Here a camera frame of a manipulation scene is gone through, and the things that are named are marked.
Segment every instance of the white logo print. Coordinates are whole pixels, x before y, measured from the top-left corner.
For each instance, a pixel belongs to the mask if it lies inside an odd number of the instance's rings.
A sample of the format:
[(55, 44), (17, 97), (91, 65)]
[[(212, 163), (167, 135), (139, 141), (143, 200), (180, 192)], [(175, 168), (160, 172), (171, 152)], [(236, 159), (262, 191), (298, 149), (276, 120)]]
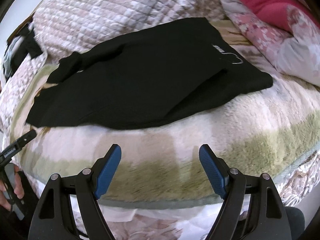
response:
[(7, 154), (4, 155), (4, 157), (8, 157), (11, 153), (13, 153), (16, 150), (16, 148), (11, 149)]
[(217, 51), (219, 51), (221, 54), (224, 54), (224, 55), (226, 55), (226, 54), (235, 55), (236, 58), (239, 60), (239, 62), (231, 62), (231, 64), (242, 64), (242, 63), (243, 63), (243, 60), (240, 59), (240, 58), (238, 57), (238, 55), (236, 55), (236, 54), (234, 54), (234, 53), (231, 53), (231, 52), (225, 52), (223, 49), (221, 49), (221, 48), (220, 48), (219, 46), (217, 46), (217, 45), (213, 45), (213, 44), (212, 44), (212, 46), (215, 47), (215, 48), (217, 49)]

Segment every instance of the human hand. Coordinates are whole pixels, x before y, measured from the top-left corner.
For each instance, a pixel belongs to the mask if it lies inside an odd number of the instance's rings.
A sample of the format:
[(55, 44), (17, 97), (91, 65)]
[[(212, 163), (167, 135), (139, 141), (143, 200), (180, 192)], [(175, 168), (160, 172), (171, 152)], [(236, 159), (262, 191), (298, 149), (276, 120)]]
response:
[[(16, 187), (14, 189), (14, 193), (17, 195), (19, 199), (22, 199), (24, 196), (24, 190), (21, 183), (21, 178), (19, 174), (17, 173), (19, 171), (19, 167), (17, 165), (14, 165), (14, 181), (16, 184)], [(7, 199), (3, 195), (3, 191), (6, 191), (3, 182), (0, 180), (0, 205), (3, 206), (6, 210), (11, 210), (11, 205), (8, 203)]]

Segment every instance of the bed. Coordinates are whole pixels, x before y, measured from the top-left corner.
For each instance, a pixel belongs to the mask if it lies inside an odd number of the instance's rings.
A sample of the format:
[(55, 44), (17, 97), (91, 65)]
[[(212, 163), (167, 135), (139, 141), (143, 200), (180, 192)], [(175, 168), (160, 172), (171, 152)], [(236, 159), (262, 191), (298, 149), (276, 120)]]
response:
[[(274, 85), (159, 128), (36, 129), (37, 138), (15, 162), (37, 195), (51, 174), (77, 174), (117, 143), (123, 157), (100, 200), (116, 239), (205, 239), (222, 202), (197, 157), (207, 143), (244, 174), (268, 172), (285, 205), (299, 203), (320, 181), (320, 89), (279, 73), (233, 18), (232, 4), (240, 6), (237, 0), (44, 0), (33, 17), (44, 53), (33, 60), (27, 56), (0, 94), (3, 147), (32, 128), (25, 123), (28, 111), (59, 59), (180, 18), (206, 17), (226, 42), (270, 73)], [(72, 204), (76, 224), (85, 232), (75, 198)]]

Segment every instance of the metal screw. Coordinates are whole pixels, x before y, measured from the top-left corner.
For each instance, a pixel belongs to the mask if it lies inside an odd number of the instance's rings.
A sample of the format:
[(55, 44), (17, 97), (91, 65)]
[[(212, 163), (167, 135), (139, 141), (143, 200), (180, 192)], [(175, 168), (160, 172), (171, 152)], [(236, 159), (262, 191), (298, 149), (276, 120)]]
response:
[(267, 173), (263, 173), (263, 174), (262, 174), (262, 177), (263, 177), (264, 179), (270, 179), (270, 176), (269, 176), (269, 174), (267, 174)]
[(239, 173), (238, 169), (236, 169), (236, 168), (231, 168), (231, 169), (230, 169), (230, 172), (231, 172), (232, 174), (235, 174), (235, 175)]
[(51, 175), (52, 180), (56, 180), (59, 177), (57, 173)]
[(83, 173), (84, 175), (88, 175), (88, 174), (90, 174), (90, 172), (91, 172), (91, 169), (89, 169), (89, 168), (86, 168), (86, 169), (84, 169), (84, 170), (82, 171), (82, 173)]

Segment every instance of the fleece blanket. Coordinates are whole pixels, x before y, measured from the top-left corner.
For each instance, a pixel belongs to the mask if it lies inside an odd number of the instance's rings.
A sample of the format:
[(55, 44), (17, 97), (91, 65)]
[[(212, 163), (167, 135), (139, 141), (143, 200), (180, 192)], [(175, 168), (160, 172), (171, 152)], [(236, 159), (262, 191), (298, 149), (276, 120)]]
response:
[[(33, 98), (58, 67), (46, 62), (126, 32), (194, 16), (225, 17), (219, 0), (44, 0), (34, 21), (36, 40), (45, 52), (37, 59), (27, 57), (0, 95), (4, 146), (30, 129), (25, 120)], [(17, 162), (45, 183), (52, 173), (68, 176), (92, 166), (118, 143), (123, 158), (101, 203), (129, 208), (220, 202), (199, 163), (204, 143), (229, 166), (250, 175), (268, 172), (279, 184), (319, 151), (320, 93), (310, 83), (280, 74), (255, 47), (234, 48), (270, 73), (273, 87), (159, 128), (43, 127)]]

